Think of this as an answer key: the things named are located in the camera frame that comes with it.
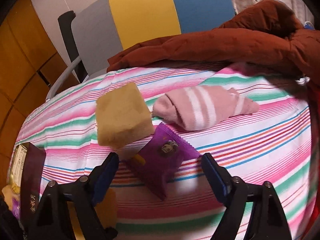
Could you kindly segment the red fleece blanket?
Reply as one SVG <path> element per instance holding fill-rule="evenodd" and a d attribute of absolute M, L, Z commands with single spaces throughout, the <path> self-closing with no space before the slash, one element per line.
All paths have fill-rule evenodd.
<path fill-rule="evenodd" d="M 315 164 L 315 167 L 317 168 L 317 183 L 315 205 L 304 232 L 303 239 L 319 239 L 319 86 L 310 80 L 307 84 L 307 88 L 309 103 L 311 105 L 311 126 L 313 132 L 316 132 L 316 137 L 318 139 L 317 145 L 315 146 L 315 149 L 317 150 L 316 158 L 311 162 L 312 164 Z"/>

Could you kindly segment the small yellow sponge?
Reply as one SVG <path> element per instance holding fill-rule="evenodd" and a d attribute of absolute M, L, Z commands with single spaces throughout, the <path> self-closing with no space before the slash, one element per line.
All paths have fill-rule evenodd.
<path fill-rule="evenodd" d="M 85 239 L 80 228 L 79 220 L 76 216 L 74 203 L 68 202 L 67 204 L 75 238 Z M 104 196 L 104 200 L 96 205 L 95 211 L 104 228 L 116 227 L 118 208 L 116 193 L 113 189 L 108 189 L 107 193 Z"/>

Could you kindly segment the maroon gold storage box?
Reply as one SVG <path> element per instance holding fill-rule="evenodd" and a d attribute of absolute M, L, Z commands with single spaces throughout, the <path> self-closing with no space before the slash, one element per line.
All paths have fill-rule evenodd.
<path fill-rule="evenodd" d="M 15 148 L 9 170 L 9 204 L 24 229 L 31 223 L 40 200 L 41 177 L 46 152 L 31 142 Z"/>

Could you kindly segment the striped pink tablecloth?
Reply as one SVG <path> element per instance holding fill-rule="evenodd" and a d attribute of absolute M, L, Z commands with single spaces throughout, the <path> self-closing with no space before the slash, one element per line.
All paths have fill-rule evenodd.
<path fill-rule="evenodd" d="M 45 149 L 41 187 L 68 183 L 103 162 L 110 148 L 97 142 L 95 102 L 103 94 L 135 83 L 148 107 L 164 93 L 188 86 L 234 88 L 260 106 L 252 115 L 230 118 L 213 128 L 179 134 L 200 153 L 211 153 L 244 181 L 270 181 L 283 206 L 293 239 L 301 239 L 316 199 L 316 132 L 306 79 L 282 77 L 243 63 L 182 69 L 132 68 L 110 72 L 72 87 L 35 109 L 16 143 Z M 168 184 L 165 201 L 154 196 L 124 165 L 113 180 L 119 239 L 210 239 L 222 215 L 199 160 L 184 162 Z"/>

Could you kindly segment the purple snack packet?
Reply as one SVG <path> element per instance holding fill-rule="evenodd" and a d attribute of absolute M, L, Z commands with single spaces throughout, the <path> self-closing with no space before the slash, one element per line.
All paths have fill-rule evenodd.
<path fill-rule="evenodd" d="M 154 195 L 165 200 L 167 183 L 181 164 L 199 156 L 191 144 L 161 123 L 152 139 L 124 164 Z"/>

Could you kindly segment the large yellow sponge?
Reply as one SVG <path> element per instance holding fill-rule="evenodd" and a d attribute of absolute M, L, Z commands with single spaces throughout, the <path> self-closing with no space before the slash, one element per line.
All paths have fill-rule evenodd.
<path fill-rule="evenodd" d="M 99 97 L 95 117 L 98 144 L 115 150 L 155 131 L 151 112 L 133 82 Z"/>

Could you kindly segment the pink striped sock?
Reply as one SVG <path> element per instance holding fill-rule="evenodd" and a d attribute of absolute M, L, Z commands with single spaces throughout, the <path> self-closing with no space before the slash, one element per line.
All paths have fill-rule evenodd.
<path fill-rule="evenodd" d="M 186 131 L 200 131 L 237 115 L 257 113 L 259 104 L 234 88 L 191 86 L 171 90 L 160 96 L 152 113 L 178 124 Z"/>

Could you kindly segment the wooden cabinet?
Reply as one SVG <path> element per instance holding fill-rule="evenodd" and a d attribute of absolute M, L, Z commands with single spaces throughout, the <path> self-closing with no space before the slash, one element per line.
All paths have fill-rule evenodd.
<path fill-rule="evenodd" d="M 17 0 L 1 24 L 1 187 L 23 122 L 65 68 L 31 0 Z"/>

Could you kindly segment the brown down jacket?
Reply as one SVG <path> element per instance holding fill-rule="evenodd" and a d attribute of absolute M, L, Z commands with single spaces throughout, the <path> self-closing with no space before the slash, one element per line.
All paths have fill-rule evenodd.
<path fill-rule="evenodd" d="M 109 58 L 107 71 L 157 61 L 250 62 L 319 85 L 319 31 L 303 28 L 284 3 L 263 0 L 218 28 L 135 44 Z"/>

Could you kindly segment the grey yellow blue chair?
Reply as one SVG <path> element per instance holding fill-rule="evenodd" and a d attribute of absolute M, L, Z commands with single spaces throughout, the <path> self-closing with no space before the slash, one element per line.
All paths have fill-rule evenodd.
<path fill-rule="evenodd" d="M 71 64 L 47 99 L 76 67 L 91 79 L 106 71 L 110 57 L 137 43 L 210 30 L 234 15 L 233 0 L 97 0 L 78 14 L 65 12 L 58 23 Z"/>

